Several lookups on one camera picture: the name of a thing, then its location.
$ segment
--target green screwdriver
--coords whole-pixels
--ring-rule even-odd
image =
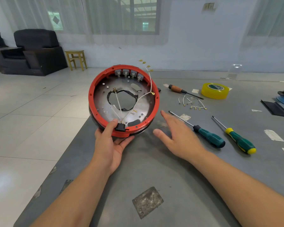
[[[213,118],[226,129],[225,133],[228,134],[236,142],[236,144],[242,151],[246,152],[247,154],[254,154],[257,151],[255,146],[250,141],[245,138],[242,138],[240,135],[234,132],[232,128],[227,128],[226,126],[224,126],[214,116]]]
[[[182,121],[184,121],[185,123],[187,123],[188,125],[193,127],[194,132],[199,133],[200,135],[202,135],[207,141],[209,141],[211,144],[213,144],[214,146],[216,146],[217,148],[222,148],[225,146],[225,141],[218,135],[213,134],[203,128],[201,128],[199,125],[192,125],[189,122],[187,122],[186,120],[182,119],[180,116],[177,116],[175,113],[173,113],[172,111],[168,111],[170,114],[174,115],[175,117],[181,119]]]

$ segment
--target curtain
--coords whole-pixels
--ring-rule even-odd
[[[168,41],[171,0],[0,0],[13,31],[55,30],[60,42],[157,45]]]
[[[259,0],[242,47],[284,47],[284,0]]]

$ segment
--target center hole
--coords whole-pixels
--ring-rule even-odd
[[[118,92],[117,95],[122,111],[129,111],[134,107],[136,99],[129,95],[127,92],[121,91]],[[115,93],[110,94],[109,102],[111,105],[115,105],[116,108],[119,110],[119,104]]]

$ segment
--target workbench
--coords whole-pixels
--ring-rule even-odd
[[[186,79],[154,78],[154,81],[162,89],[159,110],[187,114],[191,116],[191,124],[200,125],[221,136],[226,141],[222,149],[216,149],[199,137],[208,151],[284,195],[284,142],[273,141],[264,133],[265,129],[273,130],[284,140],[284,117],[270,114],[260,102],[261,99],[273,102],[277,91],[284,90],[284,83],[279,82],[284,79],[277,74],[266,77],[259,74],[258,77],[253,81],[247,80],[246,76],[246,80],[237,81],[216,77],[216,80],[208,77],[205,80],[201,76],[195,79],[192,76],[185,76]],[[201,89],[206,82],[221,83],[232,88],[223,100],[204,97],[202,102],[207,110],[184,107],[178,102],[179,97],[182,101],[183,95],[163,86],[174,84],[190,92],[192,89]],[[192,101],[195,106],[198,104],[197,99]],[[247,155],[242,152],[211,118],[212,115],[250,140],[257,148],[257,153]],[[106,184],[91,226],[240,226],[203,175],[188,162],[174,156],[152,134],[155,128],[170,134],[160,111],[149,128],[126,147],[119,168]],[[31,199],[14,227],[29,226],[58,197],[65,181],[75,179],[86,167],[93,156],[96,129],[92,119],[88,118],[57,162],[56,171],[43,182],[40,196]],[[164,202],[140,219],[132,199],[152,186]]]

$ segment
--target tape roll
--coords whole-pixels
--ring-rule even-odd
[[[202,95],[211,99],[225,99],[228,95],[229,88],[222,84],[205,83],[203,84]]]

